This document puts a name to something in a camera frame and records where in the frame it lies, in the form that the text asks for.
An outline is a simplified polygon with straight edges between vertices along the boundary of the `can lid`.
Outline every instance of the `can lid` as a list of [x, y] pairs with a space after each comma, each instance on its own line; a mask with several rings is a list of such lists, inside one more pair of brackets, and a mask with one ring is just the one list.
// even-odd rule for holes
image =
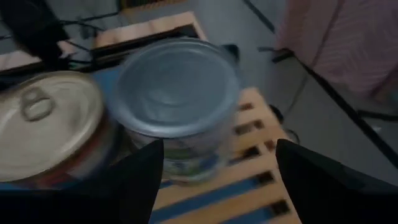
[[198, 39], [169, 39], [129, 56], [111, 111], [128, 129], [158, 138], [204, 132], [234, 113], [239, 69], [223, 49]]
[[77, 151], [103, 114], [100, 89], [78, 72], [51, 72], [6, 93], [0, 105], [0, 182], [49, 170]]

